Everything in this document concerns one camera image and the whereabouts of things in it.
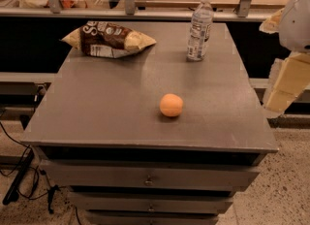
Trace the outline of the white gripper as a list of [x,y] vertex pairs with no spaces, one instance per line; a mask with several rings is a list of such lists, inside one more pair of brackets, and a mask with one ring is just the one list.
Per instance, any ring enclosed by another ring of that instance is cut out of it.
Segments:
[[310,83],[310,0],[290,0],[259,30],[267,34],[279,32],[280,44],[295,51],[284,60],[274,60],[263,95],[266,110],[283,113]]

